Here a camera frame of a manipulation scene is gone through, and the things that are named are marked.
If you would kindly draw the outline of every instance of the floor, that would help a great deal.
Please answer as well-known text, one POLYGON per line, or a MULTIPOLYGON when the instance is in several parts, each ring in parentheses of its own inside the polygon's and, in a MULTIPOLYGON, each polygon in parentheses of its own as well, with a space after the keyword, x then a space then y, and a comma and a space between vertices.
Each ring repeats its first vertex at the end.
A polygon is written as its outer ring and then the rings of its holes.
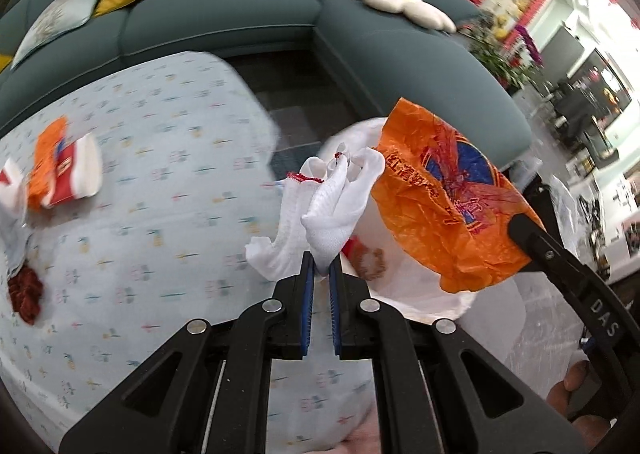
MULTIPOLYGON (((278 178, 288 171, 299 170, 324 140, 359 120, 309 52, 242 56, 228 61, 282 131, 271 163, 278 178)), ((526 92, 514 100, 529 120, 534 135, 526 158, 542 160, 538 172, 544 181, 555 175, 567 182, 564 165, 570 156, 546 127, 543 110, 535 112, 536 97, 526 92)), ((514 276, 514 284, 522 297, 526 317, 522 333, 504 363, 544 397, 564 376, 569 358, 577 349, 582 323, 544 274, 518 274, 514 276)), ((500 311, 507 322, 508 312, 500 311)))

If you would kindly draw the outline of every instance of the finger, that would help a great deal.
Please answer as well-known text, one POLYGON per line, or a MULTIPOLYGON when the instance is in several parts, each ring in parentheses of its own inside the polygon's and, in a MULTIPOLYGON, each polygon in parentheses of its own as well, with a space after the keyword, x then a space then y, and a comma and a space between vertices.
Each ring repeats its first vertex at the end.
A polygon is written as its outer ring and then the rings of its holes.
POLYGON ((584 383, 588 373, 589 362, 587 360, 576 362, 566 372, 566 376, 564 377, 564 389, 569 392, 573 392, 578 389, 578 387, 584 383))
POLYGON ((566 418, 569 398, 571 398, 571 393, 564 388, 564 382, 558 382, 549 390, 546 403, 566 418))
POLYGON ((611 424, 600 416, 586 414, 574 420, 574 427, 580 431, 589 450, 593 449, 605 434, 609 432, 611 424))

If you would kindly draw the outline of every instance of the dark floor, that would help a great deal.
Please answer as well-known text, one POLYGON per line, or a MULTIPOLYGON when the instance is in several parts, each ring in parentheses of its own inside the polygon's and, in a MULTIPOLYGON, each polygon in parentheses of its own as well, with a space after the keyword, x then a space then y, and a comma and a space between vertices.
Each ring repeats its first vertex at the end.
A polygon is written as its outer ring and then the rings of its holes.
POLYGON ((326 139, 360 120, 311 52, 277 52, 226 60, 281 131, 271 160, 276 179, 284 178, 289 171, 299 171, 326 139))

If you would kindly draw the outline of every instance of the orange wrapper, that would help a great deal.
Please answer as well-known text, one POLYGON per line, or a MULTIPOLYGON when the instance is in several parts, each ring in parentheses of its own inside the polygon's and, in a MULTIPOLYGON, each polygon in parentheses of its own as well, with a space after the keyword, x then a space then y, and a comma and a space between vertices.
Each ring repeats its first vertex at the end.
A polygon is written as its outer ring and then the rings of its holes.
POLYGON ((38 136, 33 154, 33 171, 29 180, 28 206, 31 209, 39 210, 42 199, 55 186, 56 147, 65 134, 66 117, 60 117, 38 136))
POLYGON ((496 285, 530 259, 507 234, 511 216, 542 222, 471 143, 425 108, 400 99, 377 150, 385 172, 371 194, 396 242, 440 274, 450 293, 496 285))

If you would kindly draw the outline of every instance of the dark red scrunchie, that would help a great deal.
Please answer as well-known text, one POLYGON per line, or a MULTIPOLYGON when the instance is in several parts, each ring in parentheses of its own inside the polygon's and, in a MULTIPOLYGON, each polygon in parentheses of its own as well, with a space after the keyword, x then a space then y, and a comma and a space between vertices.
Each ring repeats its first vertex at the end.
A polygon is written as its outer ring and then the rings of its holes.
POLYGON ((42 283, 35 271, 26 264, 17 275, 9 279, 9 297, 14 311, 27 324, 33 325, 40 313, 38 300, 42 295, 42 283))

